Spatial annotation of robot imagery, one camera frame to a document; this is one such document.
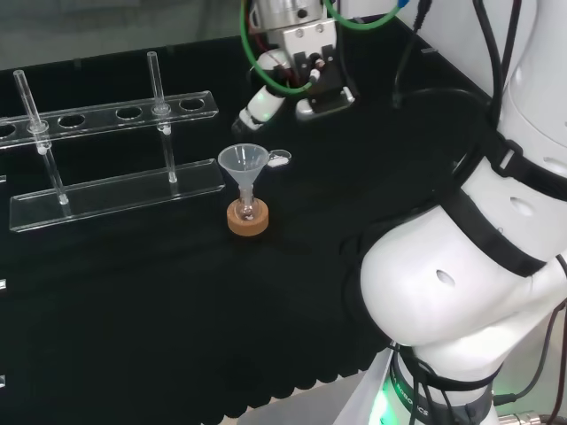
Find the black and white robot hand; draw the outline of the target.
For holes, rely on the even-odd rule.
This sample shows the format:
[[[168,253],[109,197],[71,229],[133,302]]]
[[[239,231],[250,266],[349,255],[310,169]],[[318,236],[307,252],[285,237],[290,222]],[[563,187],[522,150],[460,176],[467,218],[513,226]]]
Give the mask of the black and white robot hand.
[[[258,58],[258,64],[279,84],[286,85],[291,79],[291,65],[284,51],[279,48],[262,53]],[[269,87],[262,79],[260,83],[254,96],[239,112],[231,126],[232,134],[237,138],[243,138],[260,130],[275,117],[284,104],[284,94]]]

